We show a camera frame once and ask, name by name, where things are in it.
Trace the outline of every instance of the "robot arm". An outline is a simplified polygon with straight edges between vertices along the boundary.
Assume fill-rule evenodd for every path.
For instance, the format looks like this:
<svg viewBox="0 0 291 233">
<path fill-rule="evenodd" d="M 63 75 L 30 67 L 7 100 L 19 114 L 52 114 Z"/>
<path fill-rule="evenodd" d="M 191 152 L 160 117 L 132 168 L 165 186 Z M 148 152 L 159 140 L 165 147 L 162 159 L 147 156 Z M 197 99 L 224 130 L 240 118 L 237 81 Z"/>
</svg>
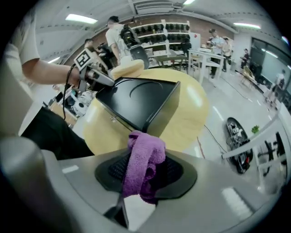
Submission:
<svg viewBox="0 0 291 233">
<path fill-rule="evenodd" d="M 114 80 L 99 72 L 94 64 L 95 58 L 92 53 L 85 48 L 75 59 L 74 63 L 80 73 L 79 91 L 86 91 L 86 80 L 91 79 L 106 86 L 113 86 Z"/>
</svg>

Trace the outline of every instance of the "white shelf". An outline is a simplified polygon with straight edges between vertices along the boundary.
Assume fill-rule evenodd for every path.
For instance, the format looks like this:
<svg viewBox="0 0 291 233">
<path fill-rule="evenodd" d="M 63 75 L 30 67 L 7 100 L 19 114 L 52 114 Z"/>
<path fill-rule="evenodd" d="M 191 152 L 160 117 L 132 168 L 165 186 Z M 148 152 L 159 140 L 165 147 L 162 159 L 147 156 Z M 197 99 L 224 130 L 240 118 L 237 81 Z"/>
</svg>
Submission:
<svg viewBox="0 0 291 233">
<path fill-rule="evenodd" d="M 142 46 L 144 49 L 146 48 L 151 48 L 151 47 L 156 47 L 156 46 L 165 46 L 166 43 L 161 43 L 161 44 L 154 44 L 154 45 L 149 45 L 149 46 Z"/>
<path fill-rule="evenodd" d="M 180 25 L 188 25 L 187 23 L 177 23 L 177 22 L 174 22 L 174 23 L 168 23 L 168 22 L 166 22 L 166 24 L 180 24 Z"/>
<path fill-rule="evenodd" d="M 135 29 L 135 28 L 139 28 L 139 27 L 147 27 L 147 26 L 152 26 L 152 25 L 160 25 L 160 24 L 162 24 L 162 22 L 154 23 L 154 24 L 144 24 L 144 25 L 140 25 L 140 26 L 136 26 L 136 27 L 131 27 L 131 29 Z"/>
<path fill-rule="evenodd" d="M 154 34 L 148 34 L 148 35 L 141 35 L 141 36 L 138 36 L 138 38 L 144 38 L 144 37 L 147 37 L 147 36 L 152 36 L 152 35 L 164 35 L 164 33 L 154 33 Z"/>
<path fill-rule="evenodd" d="M 168 32 L 168 34 L 181 34 L 181 35 L 188 35 L 188 32 Z"/>
</svg>

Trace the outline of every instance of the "chair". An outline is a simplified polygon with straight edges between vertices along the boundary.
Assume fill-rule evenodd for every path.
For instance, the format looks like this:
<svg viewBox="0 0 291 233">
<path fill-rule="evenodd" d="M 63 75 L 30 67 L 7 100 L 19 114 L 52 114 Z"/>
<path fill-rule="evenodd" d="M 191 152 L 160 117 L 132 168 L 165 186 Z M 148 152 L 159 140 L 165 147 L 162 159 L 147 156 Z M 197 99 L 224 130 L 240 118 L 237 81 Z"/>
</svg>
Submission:
<svg viewBox="0 0 291 233">
<path fill-rule="evenodd" d="M 257 82 L 255 81 L 255 77 L 253 73 L 251 72 L 250 68 L 247 66 L 244 66 L 243 72 L 242 72 L 242 80 L 241 83 L 244 84 L 245 80 L 248 80 L 249 83 L 251 84 L 250 89 L 252 89 L 253 84 L 257 85 Z"/>
<path fill-rule="evenodd" d="M 130 48 L 130 53 L 133 60 L 143 60 L 145 70 L 149 68 L 150 61 L 143 47 L 140 45 L 133 46 Z"/>
<path fill-rule="evenodd" d="M 172 67 L 175 70 L 179 70 L 179 71 L 181 71 L 181 67 L 182 67 L 183 60 L 187 61 L 187 57 L 186 56 L 179 56 L 179 55 L 177 55 L 177 56 L 171 56 L 171 57 L 168 57 L 167 55 L 164 55 L 164 56 L 155 57 L 155 59 L 159 63 L 159 65 L 161 63 L 161 67 L 162 68 L 165 68 L 165 65 L 164 65 L 164 62 L 165 61 L 173 61 Z M 177 69 L 175 67 L 175 61 L 180 61 L 179 62 L 180 63 L 180 68 L 179 69 Z"/>
</svg>

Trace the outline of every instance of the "person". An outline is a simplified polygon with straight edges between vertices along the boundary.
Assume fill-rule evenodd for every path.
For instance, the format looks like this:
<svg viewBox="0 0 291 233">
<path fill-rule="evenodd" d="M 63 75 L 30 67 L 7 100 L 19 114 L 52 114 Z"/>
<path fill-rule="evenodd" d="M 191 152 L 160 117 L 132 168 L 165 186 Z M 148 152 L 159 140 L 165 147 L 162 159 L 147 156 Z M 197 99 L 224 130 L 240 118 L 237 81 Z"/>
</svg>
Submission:
<svg viewBox="0 0 291 233">
<path fill-rule="evenodd" d="M 209 32 L 211 33 L 211 36 L 212 36 L 210 38 L 210 41 L 211 41 L 211 47 L 213 49 L 213 53 L 217 54 L 217 55 L 221 55 L 222 48 L 224 45 L 224 39 L 222 37 L 218 36 L 215 29 L 210 29 Z M 219 64 L 220 59 L 212 57 L 211 61 Z M 213 67 L 213 66 L 211 67 L 211 78 L 215 77 L 216 69 L 217 69 L 217 67 Z"/>
<path fill-rule="evenodd" d="M 97 61 L 104 67 L 105 71 L 108 71 L 108 67 L 107 65 L 105 64 L 105 62 L 98 56 L 98 53 L 97 52 L 100 52 L 100 50 L 94 48 L 93 46 L 93 40 L 92 39 L 86 39 L 85 40 L 85 44 L 84 44 L 84 48 L 88 48 L 92 54 L 93 54 L 93 57 L 95 59 L 97 59 Z"/>
<path fill-rule="evenodd" d="M 242 62 L 241 62 L 241 69 L 243 69 L 246 65 L 246 63 L 248 62 L 250 55 L 249 55 L 249 51 L 248 49 L 245 49 L 245 55 L 243 57 L 241 57 Z"/>
<path fill-rule="evenodd" d="M 34 101 L 29 85 L 66 82 L 70 66 L 42 61 L 36 48 L 35 10 L 31 9 L 15 29 L 0 64 L 0 135 L 22 136 L 40 149 L 52 151 L 58 160 L 91 156 L 85 141 L 78 137 L 62 117 Z M 74 68 L 69 83 L 78 85 Z"/>
<path fill-rule="evenodd" d="M 278 97 L 278 89 L 283 89 L 284 87 L 284 84 L 285 84 L 285 70 L 282 70 L 282 73 L 278 73 L 277 76 L 276 76 L 276 80 L 275 80 L 275 84 L 274 86 L 271 88 L 268 96 L 266 97 L 266 101 L 268 100 L 271 100 L 271 96 L 273 93 L 274 94 L 274 100 L 271 101 L 271 104 L 276 104 L 276 101 L 277 101 L 277 97 Z"/>
<path fill-rule="evenodd" d="M 109 30 L 106 32 L 106 39 L 108 46 L 112 48 L 112 51 L 117 59 L 117 64 L 125 64 L 128 61 L 132 60 L 130 50 L 126 46 L 124 40 L 121 38 L 120 33 L 124 27 L 124 25 L 119 24 L 119 19 L 117 16 L 111 16 L 108 19 L 107 26 Z M 136 34 L 131 31 L 134 35 L 134 38 L 137 42 L 139 42 Z"/>
<path fill-rule="evenodd" d="M 223 60 L 223 72 L 226 72 L 226 62 L 229 60 L 229 58 L 231 57 L 231 44 L 228 41 L 228 38 L 225 37 L 225 44 L 223 45 L 223 56 L 225 57 L 225 59 Z"/>
</svg>

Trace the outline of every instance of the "black cable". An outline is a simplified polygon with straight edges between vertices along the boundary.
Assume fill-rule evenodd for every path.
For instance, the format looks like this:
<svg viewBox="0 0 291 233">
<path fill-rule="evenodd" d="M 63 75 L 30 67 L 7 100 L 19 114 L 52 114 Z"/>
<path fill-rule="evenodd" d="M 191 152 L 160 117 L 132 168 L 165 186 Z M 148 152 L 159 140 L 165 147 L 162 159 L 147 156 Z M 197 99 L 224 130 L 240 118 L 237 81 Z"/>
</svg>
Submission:
<svg viewBox="0 0 291 233">
<path fill-rule="evenodd" d="M 221 144 L 219 144 L 219 142 L 215 139 L 215 137 L 213 136 L 213 134 L 211 133 L 211 131 L 209 130 L 209 128 L 207 128 L 207 126 L 206 125 L 204 125 L 205 126 L 205 128 L 209 131 L 209 133 L 211 134 L 211 136 L 213 137 L 213 139 L 216 141 L 216 143 L 221 147 L 221 149 L 225 152 L 225 153 L 227 153 L 227 151 L 221 146 Z"/>
<path fill-rule="evenodd" d="M 232 86 L 233 89 L 235 89 L 242 97 L 244 97 L 232 84 L 230 84 L 228 81 L 226 81 L 230 86 Z"/>
<path fill-rule="evenodd" d="M 69 83 L 69 78 L 70 78 L 70 75 L 71 75 L 71 72 L 73 70 L 73 68 L 75 67 L 75 64 L 73 64 L 67 74 L 67 79 L 65 81 L 65 90 L 64 90 L 64 96 L 63 96 L 63 113 L 64 113 L 64 120 L 65 120 L 65 94 L 66 94 L 66 91 L 68 89 L 68 83 Z"/>
</svg>

